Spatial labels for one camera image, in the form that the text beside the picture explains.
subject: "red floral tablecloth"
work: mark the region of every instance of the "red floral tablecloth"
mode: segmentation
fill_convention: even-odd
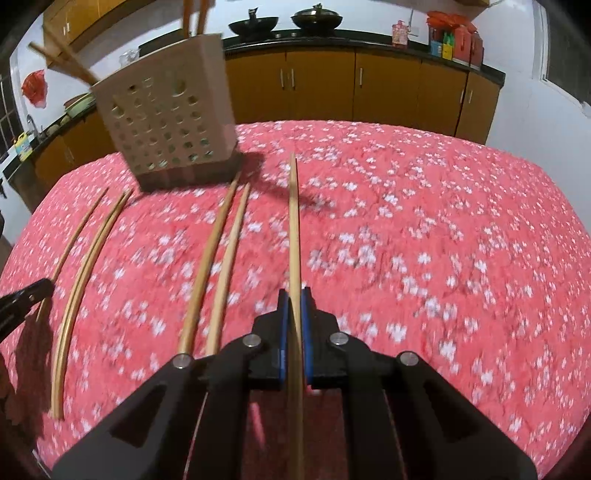
[[[587,417],[591,385],[591,241],[553,182],[520,158],[408,128],[277,122],[238,130],[248,157],[243,181],[249,179],[253,191],[223,343],[250,331],[252,319],[273,310],[279,288],[287,286],[287,186],[295,152],[302,278],[318,306],[376,351],[417,351],[524,449],[543,476]],[[57,422],[47,415],[51,347],[103,216],[123,189],[136,186],[121,155],[58,182],[0,282],[5,294],[49,275],[107,185],[57,282],[50,325],[27,323],[0,348],[25,426],[49,465],[175,354],[194,275],[227,190],[131,197],[85,292],[66,373],[66,419]],[[208,287],[197,356],[223,251]],[[269,408],[282,416],[277,406]],[[339,415],[336,395],[310,404],[308,478],[345,467],[344,450],[336,452]],[[285,443],[282,432],[254,438],[246,454],[261,463],[269,462],[269,449]],[[327,448],[334,450],[328,466]],[[283,478],[284,458],[271,463],[266,468]]]

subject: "window frame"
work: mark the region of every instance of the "window frame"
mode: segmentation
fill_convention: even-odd
[[[566,99],[583,110],[583,102],[571,95],[548,78],[548,55],[550,53],[550,24],[546,8],[537,0],[532,2],[534,10],[534,67],[532,78],[561,93]]]

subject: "metal screw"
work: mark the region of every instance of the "metal screw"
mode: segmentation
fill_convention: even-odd
[[[330,343],[333,345],[344,345],[349,341],[349,336],[343,332],[335,332],[330,335]]]
[[[173,358],[173,365],[175,368],[187,368],[191,365],[193,357],[187,353],[180,353]]]
[[[400,361],[407,367],[414,367],[418,364],[418,356],[414,352],[403,352],[400,355]]]
[[[259,337],[256,333],[249,333],[242,338],[242,343],[246,345],[248,348],[254,348],[261,344],[261,337]]]

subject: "hole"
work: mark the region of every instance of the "hole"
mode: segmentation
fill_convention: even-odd
[[[185,93],[187,83],[184,80],[176,79],[173,85],[173,96],[178,97]]]
[[[113,112],[113,116],[115,118],[121,118],[122,116],[125,115],[125,110],[123,110],[119,105],[113,104],[113,108],[111,109],[111,112]]]

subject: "wooden cabinet door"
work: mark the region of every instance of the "wooden cabinet door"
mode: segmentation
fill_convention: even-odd
[[[68,42],[77,39],[99,19],[98,0],[72,0],[66,18]]]
[[[68,33],[66,28],[67,14],[70,9],[70,4],[65,4],[62,9],[58,10],[51,18],[43,18],[43,23],[48,25],[61,40],[68,43]],[[43,43],[45,48],[55,56],[61,53],[60,47],[58,47],[53,40],[51,40],[45,32],[43,32]]]
[[[357,53],[353,120],[413,127],[421,61],[387,53]]]
[[[416,128],[453,137],[466,86],[466,72],[421,62]]]
[[[470,72],[468,74],[466,94],[464,95],[460,121],[457,125],[456,137],[482,145],[486,144],[492,118],[495,116],[500,89],[501,87],[496,83],[492,83],[477,73]]]
[[[115,152],[105,124],[98,112],[94,112],[73,126],[63,135],[66,157],[76,166],[84,165]]]
[[[48,190],[75,165],[66,155],[66,143],[62,137],[55,137],[35,162],[35,173]]]
[[[230,58],[226,73],[237,124],[289,118],[284,51]]]
[[[292,119],[353,119],[353,50],[294,50],[287,63]]]
[[[125,0],[99,0],[99,15],[102,17],[123,2]]]

